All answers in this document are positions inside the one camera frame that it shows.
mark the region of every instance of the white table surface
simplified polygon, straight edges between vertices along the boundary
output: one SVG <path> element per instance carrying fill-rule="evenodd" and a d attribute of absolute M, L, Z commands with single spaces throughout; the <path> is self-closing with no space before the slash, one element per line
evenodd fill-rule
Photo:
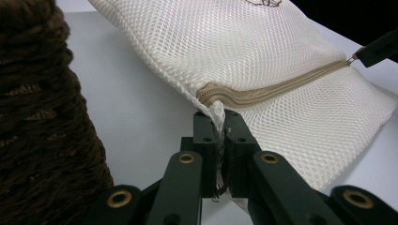
<path fill-rule="evenodd" d="M 116 185 L 146 188 L 162 178 L 170 156 L 179 150 L 181 137 L 192 136 L 191 103 L 157 78 L 134 52 L 127 39 L 97 11 L 86 7 L 70 12 L 69 48 L 74 53 L 70 68 L 76 72 L 87 99 L 87 108 L 107 154 Z M 318 25 L 329 41 L 347 55 L 360 45 Z M 398 94 L 398 64 L 385 60 L 365 68 L 352 67 L 370 82 Z M 398 112 L 395 111 L 374 141 L 324 191 L 353 185 L 365 188 L 398 210 Z M 204 200 L 202 224 L 252 224 L 246 213 L 226 197 Z"/>

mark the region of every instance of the zipper pull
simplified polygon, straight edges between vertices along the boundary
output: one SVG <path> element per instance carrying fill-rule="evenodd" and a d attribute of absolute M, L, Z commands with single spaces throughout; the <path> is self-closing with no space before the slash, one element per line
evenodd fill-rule
<path fill-rule="evenodd" d="M 361 47 L 347 62 L 351 64 L 356 59 L 359 59 L 368 68 L 397 53 L 398 29 L 388 32 L 385 36 L 378 38 L 365 47 Z"/>

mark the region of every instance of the zipper teeth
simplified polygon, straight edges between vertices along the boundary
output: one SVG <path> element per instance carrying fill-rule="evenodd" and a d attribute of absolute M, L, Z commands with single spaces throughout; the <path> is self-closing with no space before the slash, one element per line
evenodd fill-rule
<path fill-rule="evenodd" d="M 229 107 L 244 108 L 290 92 L 307 83 L 316 81 L 333 71 L 346 67 L 349 67 L 349 63 L 346 61 L 334 62 L 316 68 L 289 81 L 248 91 L 236 91 L 226 86 L 209 83 L 204 88 L 197 91 L 196 97 L 202 104 L 208 107 L 213 104 L 214 101 L 220 100 Z"/>

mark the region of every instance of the zipper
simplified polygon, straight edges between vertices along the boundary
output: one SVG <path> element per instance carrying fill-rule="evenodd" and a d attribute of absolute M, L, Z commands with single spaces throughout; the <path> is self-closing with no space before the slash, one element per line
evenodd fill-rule
<path fill-rule="evenodd" d="M 248 91 L 237 91 L 210 82 L 196 92 L 196 98 L 207 107 L 210 107 L 216 100 L 231 108 L 249 107 L 295 90 L 333 71 L 346 67 L 349 67 L 349 61 L 338 61 L 316 68 L 291 80 Z"/>

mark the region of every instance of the brown woven basket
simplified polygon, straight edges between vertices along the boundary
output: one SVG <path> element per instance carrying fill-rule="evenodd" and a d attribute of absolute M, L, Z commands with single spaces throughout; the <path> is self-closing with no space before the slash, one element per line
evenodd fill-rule
<path fill-rule="evenodd" d="M 0 224 L 77 224 L 113 185 L 54 0 L 0 0 Z"/>

